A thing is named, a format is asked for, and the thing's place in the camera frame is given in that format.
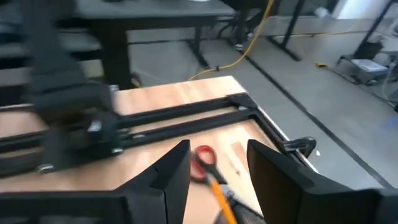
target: gray floor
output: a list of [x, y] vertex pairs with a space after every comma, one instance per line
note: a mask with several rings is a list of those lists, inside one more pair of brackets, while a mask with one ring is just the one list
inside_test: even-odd
[[[308, 21], [304, 19], [300, 20], [296, 31], [341, 32], [352, 27], [353, 31], [364, 31], [371, 22], [372, 20], [334, 23], [315, 21], [313, 26], [308, 26]], [[280, 23], [284, 23], [283, 18], [271, 18], [267, 21], [266, 31], [283, 33]], [[130, 40], [157, 40], [160, 32], [163, 39], [170, 40], [192, 36], [188, 29], [145, 30], [132, 32]], [[394, 175], [398, 158], [398, 151], [395, 150], [398, 128], [394, 124], [398, 114], [370, 94], [313, 65], [315, 59], [333, 65], [341, 54], [351, 53], [363, 36], [364, 33], [294, 37], [289, 47], [303, 56], [301, 62], [293, 61], [262, 37], [250, 56], [365, 162], [398, 187], [398, 177]], [[394, 39], [389, 39], [387, 45], [389, 50], [398, 48], [398, 42]], [[142, 74], [144, 86], [184, 81], [200, 70], [184, 42], [134, 44], [130, 48], [132, 69]], [[223, 40], [204, 41], [202, 51], [212, 66], [231, 63], [240, 56]], [[97, 61], [85, 62], [84, 65], [89, 74], [101, 73]], [[19, 75], [22, 78], [16, 77], [24, 72], [23, 69], [3, 70], [0, 75], [3, 83], [18, 83], [25, 78], [22, 75]], [[199, 78], [223, 75], [233, 75], [289, 138], [316, 138], [317, 152], [311, 155], [310, 161], [320, 173], [353, 189], [381, 187], [248, 61], [243, 60], [232, 69]]]

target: wall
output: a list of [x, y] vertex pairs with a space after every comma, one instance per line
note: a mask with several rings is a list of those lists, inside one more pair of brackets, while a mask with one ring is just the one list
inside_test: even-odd
[[[340, 0], [332, 16], [336, 19], [376, 18], [390, 0]], [[398, 5], [393, 5], [386, 17], [396, 17]]]

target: table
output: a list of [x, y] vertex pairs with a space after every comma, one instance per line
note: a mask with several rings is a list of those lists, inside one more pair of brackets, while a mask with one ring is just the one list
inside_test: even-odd
[[106, 81], [119, 85], [121, 90], [134, 86], [130, 73], [127, 30], [194, 27], [195, 38], [194, 41], [188, 41], [188, 45], [206, 69], [209, 64], [200, 52], [201, 28], [214, 25], [219, 16], [234, 14], [232, 8], [219, 0], [77, 0], [76, 3], [76, 16], [88, 20], [91, 33], [102, 46]]
[[[121, 114], [132, 114], [211, 100], [241, 92], [245, 92], [245, 89], [233, 77], [210, 78], [119, 91], [116, 106]], [[134, 132], [187, 122], [193, 119], [230, 112], [231, 110], [234, 109], [227, 108], [139, 126], [134, 128]], [[15, 111], [0, 114], [0, 123], [2, 124], [0, 127], [0, 138], [38, 131], [44, 128], [43, 124], [33, 114], [17, 113]], [[30, 173], [10, 177], [0, 180], [0, 192], [112, 190], [149, 167], [183, 139], [191, 140], [192, 149], [202, 144], [214, 147], [218, 155], [218, 168], [230, 187], [245, 203], [260, 211], [248, 174], [246, 144], [248, 139], [257, 139], [275, 150], [276, 147], [252, 120], [136, 147], [126, 150], [124, 154], [117, 158], [97, 161], [75, 169], [46, 175]], [[190, 184], [184, 223], [213, 223], [219, 210], [214, 196], [207, 187]]]

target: black desk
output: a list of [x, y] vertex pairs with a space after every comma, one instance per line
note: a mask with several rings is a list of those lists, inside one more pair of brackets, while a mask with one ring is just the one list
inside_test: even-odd
[[134, 88], [130, 73], [127, 30], [194, 27], [190, 48], [203, 67], [208, 67], [199, 51], [201, 28], [212, 26], [219, 16], [231, 16], [233, 9], [219, 0], [77, 0], [76, 16], [88, 21], [90, 32], [99, 40], [102, 64], [108, 83], [124, 90]]

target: wooden board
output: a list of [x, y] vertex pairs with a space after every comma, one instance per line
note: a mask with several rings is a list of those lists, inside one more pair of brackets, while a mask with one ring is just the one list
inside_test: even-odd
[[[117, 108], [121, 114], [132, 114], [156, 110], [185, 103], [210, 100], [245, 90], [233, 77], [211, 78], [137, 90], [120, 91]], [[227, 108], [204, 114], [163, 121], [135, 127], [133, 131], [158, 128], [174, 123], [186, 122], [204, 116], [225, 113]], [[32, 114], [0, 114], [0, 137], [43, 129], [44, 126]], [[268, 137], [254, 121], [231, 124], [209, 131], [168, 139], [126, 150], [117, 158], [98, 161], [79, 168], [41, 175], [30, 173], [0, 180], [0, 192], [36, 190], [112, 190], [130, 180], [162, 157], [183, 139], [191, 140], [191, 149], [207, 144], [218, 156], [218, 168], [229, 186], [248, 205], [259, 210], [258, 202], [247, 172], [246, 144], [248, 139], [257, 139], [272, 145]], [[213, 223], [220, 208], [204, 185], [190, 184], [184, 223]]]

